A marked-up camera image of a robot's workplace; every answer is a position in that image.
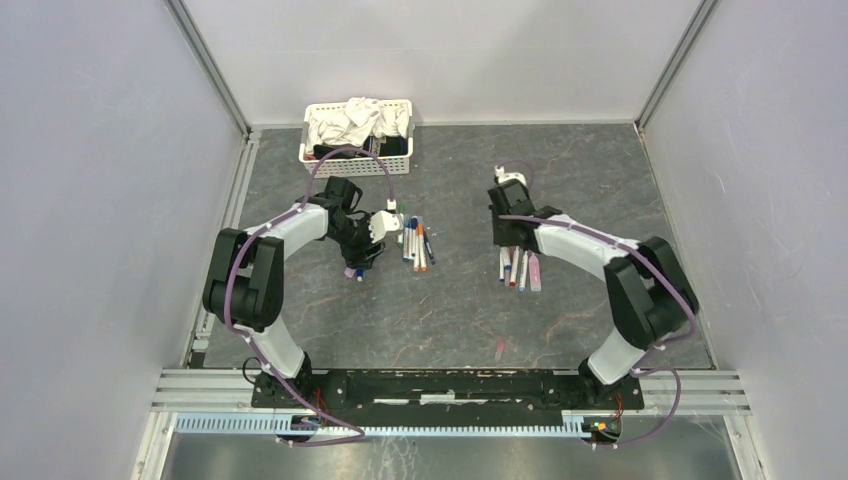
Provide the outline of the blue capped marker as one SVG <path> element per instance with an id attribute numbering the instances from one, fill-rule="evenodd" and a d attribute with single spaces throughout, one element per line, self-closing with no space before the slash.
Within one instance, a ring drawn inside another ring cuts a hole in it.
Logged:
<path id="1" fill-rule="evenodd" d="M 526 290 L 526 283 L 529 272 L 529 252 L 523 251 L 520 259 L 520 268 L 518 270 L 517 276 L 517 286 L 520 292 L 524 292 Z"/>

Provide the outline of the pink thin marker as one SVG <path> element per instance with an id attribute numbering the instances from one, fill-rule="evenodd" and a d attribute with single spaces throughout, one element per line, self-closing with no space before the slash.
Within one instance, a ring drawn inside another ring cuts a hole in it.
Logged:
<path id="1" fill-rule="evenodd" d="M 503 260 L 504 283 L 506 286 L 512 286 L 512 251 L 510 248 L 504 249 Z"/>

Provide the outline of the pink highlighter pen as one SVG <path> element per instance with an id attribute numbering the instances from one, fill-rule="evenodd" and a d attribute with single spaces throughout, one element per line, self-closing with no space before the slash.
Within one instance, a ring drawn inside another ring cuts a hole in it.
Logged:
<path id="1" fill-rule="evenodd" d="M 536 255 L 531 255 L 529 258 L 529 281 L 532 292 L 539 292 L 542 289 L 540 262 Z"/>

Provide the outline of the orange capped marker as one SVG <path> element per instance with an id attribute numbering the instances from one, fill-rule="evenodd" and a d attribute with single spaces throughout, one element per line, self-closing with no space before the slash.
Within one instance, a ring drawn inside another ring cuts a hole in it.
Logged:
<path id="1" fill-rule="evenodd" d="M 424 232 L 421 223 L 418 223 L 415 230 L 415 271 L 426 272 L 428 269 L 427 253 L 425 249 Z"/>

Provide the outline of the pink translucent cap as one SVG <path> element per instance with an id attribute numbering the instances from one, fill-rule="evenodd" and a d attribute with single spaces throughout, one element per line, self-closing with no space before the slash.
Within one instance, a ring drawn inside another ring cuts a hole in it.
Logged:
<path id="1" fill-rule="evenodd" d="M 497 343 L 494 359 L 500 361 L 505 351 L 506 343 L 501 340 Z"/>

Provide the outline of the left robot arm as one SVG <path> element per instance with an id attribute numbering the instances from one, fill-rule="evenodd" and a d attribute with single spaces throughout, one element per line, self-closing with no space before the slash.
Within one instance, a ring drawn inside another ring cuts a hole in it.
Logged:
<path id="1" fill-rule="evenodd" d="M 203 307 L 254 350 L 290 407 L 306 405 L 315 383 L 308 354 L 281 316 L 285 262 L 313 241 L 331 240 L 346 270 L 361 279 L 384 252 L 386 236 L 403 227 L 395 198 L 367 212 L 358 207 L 362 196 L 352 181 L 332 176 L 321 192 L 302 196 L 279 216 L 246 230 L 226 228 L 216 237 Z"/>

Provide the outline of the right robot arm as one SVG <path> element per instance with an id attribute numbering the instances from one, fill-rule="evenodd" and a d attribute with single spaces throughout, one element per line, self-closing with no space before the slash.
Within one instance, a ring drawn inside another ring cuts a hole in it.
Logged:
<path id="1" fill-rule="evenodd" d="M 695 333 L 698 299 L 667 240 L 625 239 L 537 208 L 518 174 L 498 176 L 487 193 L 495 245 L 562 260 L 605 285 L 613 327 L 578 368 L 585 405 L 606 406 L 650 351 L 685 339 L 682 328 Z"/>

